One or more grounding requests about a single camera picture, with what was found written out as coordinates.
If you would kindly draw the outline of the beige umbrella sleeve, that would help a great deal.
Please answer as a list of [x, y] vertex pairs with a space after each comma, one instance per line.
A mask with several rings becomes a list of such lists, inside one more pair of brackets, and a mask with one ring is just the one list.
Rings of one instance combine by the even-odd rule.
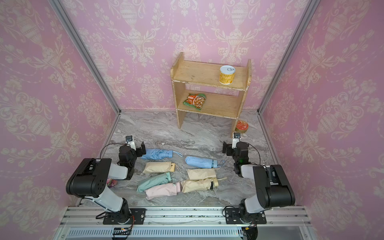
[[199, 181], [217, 177], [215, 169], [188, 169], [187, 173], [189, 180], [192, 181]]
[[204, 180], [185, 180], [181, 182], [182, 193], [190, 193], [195, 191], [213, 190], [219, 186], [220, 181], [227, 180], [228, 178], [207, 178]]

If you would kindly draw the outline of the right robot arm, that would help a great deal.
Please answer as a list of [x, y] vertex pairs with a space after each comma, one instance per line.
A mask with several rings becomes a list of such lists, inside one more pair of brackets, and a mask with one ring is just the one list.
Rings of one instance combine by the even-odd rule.
[[255, 182], [255, 195], [241, 200], [238, 206], [240, 220], [246, 224], [264, 224], [262, 215], [265, 210], [294, 206], [296, 197], [283, 167], [252, 164], [248, 156], [249, 146], [238, 142], [232, 147], [224, 142], [223, 153], [233, 158], [236, 175]]

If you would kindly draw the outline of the blue umbrella sleeve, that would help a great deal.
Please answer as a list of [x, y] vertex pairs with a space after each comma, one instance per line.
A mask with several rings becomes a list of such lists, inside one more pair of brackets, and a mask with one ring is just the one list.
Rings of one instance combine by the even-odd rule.
[[187, 156], [185, 162], [189, 166], [200, 169], [217, 169], [224, 166], [226, 163], [225, 160], [218, 161], [194, 156]]

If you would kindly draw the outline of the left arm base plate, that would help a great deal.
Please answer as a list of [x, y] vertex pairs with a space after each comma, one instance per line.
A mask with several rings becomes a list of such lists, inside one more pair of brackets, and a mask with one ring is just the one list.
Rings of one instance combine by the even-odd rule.
[[133, 208], [123, 213], [106, 213], [104, 225], [143, 225], [146, 217], [145, 208]]

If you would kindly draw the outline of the blue sleeved umbrella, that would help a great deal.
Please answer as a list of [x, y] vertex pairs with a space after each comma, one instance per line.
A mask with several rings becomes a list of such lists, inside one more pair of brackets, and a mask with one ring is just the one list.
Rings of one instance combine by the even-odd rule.
[[143, 160], [162, 160], [164, 158], [172, 158], [173, 155], [177, 155], [183, 157], [184, 155], [180, 152], [176, 152], [173, 150], [161, 150], [161, 149], [147, 149], [146, 154], [142, 155], [141, 158]]

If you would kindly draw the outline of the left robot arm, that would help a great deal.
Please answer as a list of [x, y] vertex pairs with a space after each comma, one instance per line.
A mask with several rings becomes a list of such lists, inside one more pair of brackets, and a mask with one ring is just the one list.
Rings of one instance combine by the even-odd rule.
[[135, 172], [137, 158], [145, 154], [144, 142], [137, 148], [130, 141], [120, 147], [117, 164], [108, 158], [85, 158], [67, 181], [66, 192], [102, 207], [104, 212], [97, 215], [96, 219], [103, 220], [104, 225], [142, 225], [146, 209], [131, 209], [126, 199], [108, 187], [107, 181], [129, 181]]

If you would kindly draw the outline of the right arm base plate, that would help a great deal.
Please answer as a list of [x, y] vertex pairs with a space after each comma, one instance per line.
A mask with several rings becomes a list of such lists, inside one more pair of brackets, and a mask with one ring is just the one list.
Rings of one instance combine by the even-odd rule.
[[229, 225], [264, 225], [267, 223], [264, 212], [249, 214], [245, 210], [240, 210], [233, 206], [225, 206], [222, 210], [222, 215]]

